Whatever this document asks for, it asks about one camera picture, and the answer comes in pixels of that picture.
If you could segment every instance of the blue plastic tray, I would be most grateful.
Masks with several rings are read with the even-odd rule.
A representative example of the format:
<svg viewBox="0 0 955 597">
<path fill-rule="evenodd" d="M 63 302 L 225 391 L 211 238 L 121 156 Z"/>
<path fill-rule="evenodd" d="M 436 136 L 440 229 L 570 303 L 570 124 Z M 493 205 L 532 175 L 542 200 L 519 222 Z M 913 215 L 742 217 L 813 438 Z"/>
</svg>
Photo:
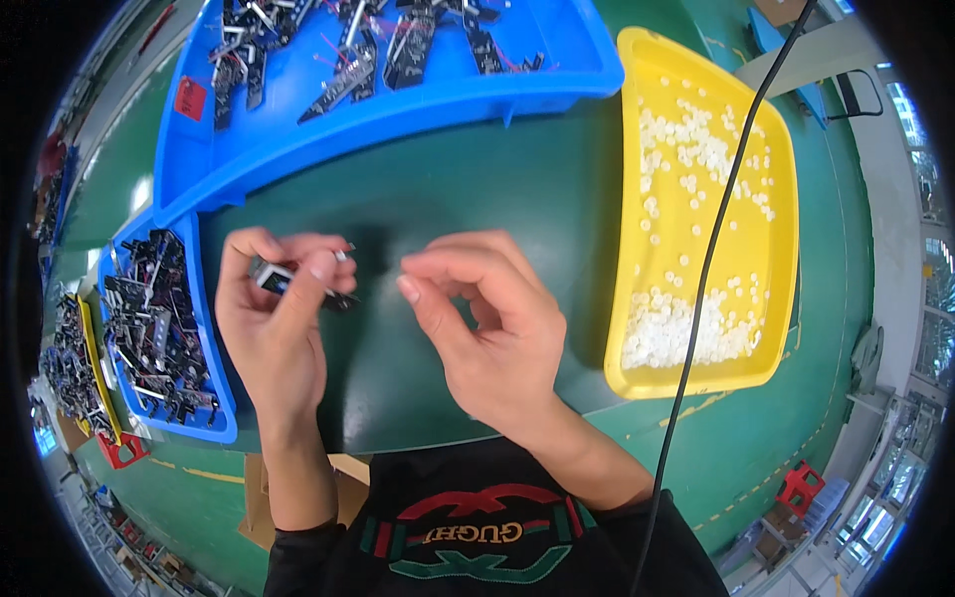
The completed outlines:
<svg viewBox="0 0 955 597">
<path fill-rule="evenodd" d="M 387 42 L 378 38 L 375 96 L 345 98 L 330 113 L 302 125 L 299 116 L 331 79 L 342 24 L 326 4 L 313 9 L 288 46 L 268 53 L 265 97 L 245 109 L 245 86 L 232 94 L 228 129 L 213 131 L 213 65 L 207 56 L 221 40 L 222 0 L 207 0 L 189 34 L 173 75 L 159 125 L 156 151 L 156 222 L 182 214 L 242 204 L 245 194 L 312 164 L 387 139 L 462 122 L 559 113 L 581 97 L 606 97 L 624 82 L 624 69 L 604 22 L 589 0 L 487 2 L 501 10 L 495 24 L 482 23 L 514 64 L 543 52 L 535 73 L 479 75 L 463 27 L 435 32 L 421 85 L 391 91 L 382 81 Z M 384 18 L 397 21 L 390 2 Z M 179 82 L 191 77 L 206 89 L 199 121 L 173 109 Z"/>
<path fill-rule="evenodd" d="M 76 174 L 76 146 L 71 145 L 66 151 L 63 160 L 63 179 L 60 181 L 59 201 L 56 205 L 56 221 L 53 223 L 53 238 L 50 240 L 50 255 L 43 258 L 43 289 L 50 281 L 50 270 L 53 268 L 53 252 L 59 246 L 63 235 L 63 220 L 66 216 L 66 201 L 70 197 L 70 187 L 73 186 L 73 176 Z"/>
<path fill-rule="evenodd" d="M 153 221 L 153 208 L 149 207 L 130 222 L 113 239 L 117 249 L 117 257 L 121 266 L 126 267 L 129 263 L 129 251 L 122 248 L 120 243 L 131 240 L 145 240 L 149 238 L 149 231 L 162 226 L 157 226 Z M 169 416 L 168 409 L 159 408 L 153 418 L 149 418 L 149 413 L 139 404 L 136 392 L 126 380 L 123 373 L 122 359 L 116 359 L 113 355 L 113 348 L 107 347 L 110 360 L 116 363 L 117 381 L 119 390 L 122 393 L 123 400 L 126 401 L 126 407 L 129 411 L 142 420 L 150 427 L 156 427 L 162 431 L 167 431 L 183 436 L 196 437 L 207 441 L 218 441 L 219 443 L 232 443 L 236 439 L 238 427 L 236 426 L 236 403 L 232 397 L 232 391 L 229 389 L 228 381 L 225 379 L 223 371 L 223 360 L 219 357 L 219 347 L 212 331 L 212 319 L 209 315 L 208 303 L 205 300 L 205 284 L 202 281 L 202 260 L 199 255 L 199 220 L 195 214 L 190 214 L 181 218 L 171 226 L 166 226 L 172 230 L 185 248 L 186 279 L 189 283 L 189 295 L 192 298 L 193 314 L 196 318 L 196 324 L 199 330 L 199 339 L 202 343 L 202 355 L 205 357 L 205 365 L 209 370 L 209 380 L 206 381 L 204 390 L 213 392 L 219 398 L 220 409 L 216 413 L 212 428 L 206 426 L 209 418 L 210 409 L 199 408 L 194 416 L 188 416 L 185 425 L 178 423 L 167 423 L 166 417 Z M 105 291 L 103 279 L 106 276 L 116 274 L 113 267 L 113 259 L 110 256 L 109 247 L 104 247 L 99 257 L 98 267 L 98 288 L 102 295 Z M 109 320 L 109 312 L 100 302 L 100 311 L 103 315 L 103 322 Z"/>
</svg>

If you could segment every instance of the wrist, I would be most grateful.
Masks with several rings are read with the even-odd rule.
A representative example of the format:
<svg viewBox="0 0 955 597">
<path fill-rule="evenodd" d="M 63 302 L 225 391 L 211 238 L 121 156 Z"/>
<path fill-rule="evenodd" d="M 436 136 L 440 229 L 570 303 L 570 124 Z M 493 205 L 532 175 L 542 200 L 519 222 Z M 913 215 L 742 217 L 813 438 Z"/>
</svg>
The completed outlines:
<svg viewBox="0 0 955 597">
<path fill-rule="evenodd" d="M 262 443 L 263 452 L 266 448 L 279 452 L 313 450 L 316 444 L 322 445 L 314 413 L 259 416 L 259 441 Z"/>
<path fill-rule="evenodd" d="M 568 431 L 580 417 L 553 392 L 532 416 L 515 421 L 501 433 L 532 454 L 546 454 L 565 444 Z"/>
</svg>

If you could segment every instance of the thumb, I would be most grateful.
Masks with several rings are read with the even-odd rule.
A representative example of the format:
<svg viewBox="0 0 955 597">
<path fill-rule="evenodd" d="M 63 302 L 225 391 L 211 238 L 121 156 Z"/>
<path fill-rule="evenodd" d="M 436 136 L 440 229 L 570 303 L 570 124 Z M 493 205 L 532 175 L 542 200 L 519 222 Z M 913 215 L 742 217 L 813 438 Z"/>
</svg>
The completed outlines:
<svg viewBox="0 0 955 597">
<path fill-rule="evenodd" d="M 335 264 L 331 251 L 321 250 L 299 266 L 269 322 L 280 340 L 294 342 L 308 334 L 325 300 L 325 287 L 335 275 Z"/>
<path fill-rule="evenodd" d="M 398 276 L 395 283 L 411 304 L 418 325 L 431 339 L 444 364 L 467 358 L 476 340 L 448 296 L 431 280 L 409 274 Z"/>
</svg>

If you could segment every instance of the fingernail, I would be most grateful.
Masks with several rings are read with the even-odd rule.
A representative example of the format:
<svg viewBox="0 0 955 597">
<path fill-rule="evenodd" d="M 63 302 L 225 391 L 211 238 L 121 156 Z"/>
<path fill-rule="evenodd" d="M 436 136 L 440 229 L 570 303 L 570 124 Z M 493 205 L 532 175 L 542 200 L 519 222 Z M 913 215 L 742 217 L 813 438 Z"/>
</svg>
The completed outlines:
<svg viewBox="0 0 955 597">
<path fill-rule="evenodd" d="M 398 289 L 401 290 L 401 294 L 403 294 L 405 299 L 407 299 L 412 305 L 417 303 L 421 298 L 421 293 L 418 292 L 414 282 L 412 282 L 411 278 L 408 276 L 400 275 L 394 282 L 398 284 Z"/>
</svg>

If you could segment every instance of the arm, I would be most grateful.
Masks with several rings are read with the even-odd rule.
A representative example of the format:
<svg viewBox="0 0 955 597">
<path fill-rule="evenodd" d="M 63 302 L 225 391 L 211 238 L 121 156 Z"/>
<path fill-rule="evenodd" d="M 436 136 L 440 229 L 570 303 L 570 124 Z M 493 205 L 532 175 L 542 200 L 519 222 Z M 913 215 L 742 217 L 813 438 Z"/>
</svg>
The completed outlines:
<svg viewBox="0 0 955 597">
<path fill-rule="evenodd" d="M 262 433 L 272 520 L 282 530 L 302 530 L 338 520 L 338 492 L 314 417 L 281 434 Z"/>
<path fill-rule="evenodd" d="M 588 508 L 609 510 L 651 495 L 647 469 L 554 394 L 566 322 L 510 236 L 453 234 L 401 265 L 398 287 L 466 413 L 530 452 Z M 451 304 L 456 295 L 471 301 L 477 330 Z"/>
<path fill-rule="evenodd" d="M 315 422 L 328 379 L 316 313 L 325 287 L 355 288 L 355 264 L 341 237 L 304 234 L 275 240 L 263 228 L 233 232 L 223 248 L 216 315 L 223 342 L 259 420 L 272 520 L 283 531 L 334 522 L 338 494 Z M 280 298 L 248 277 L 251 259 L 298 273 Z"/>
<path fill-rule="evenodd" d="M 643 464 L 556 395 L 533 425 L 508 438 L 590 510 L 638 503 L 653 493 L 653 476 Z"/>
</svg>

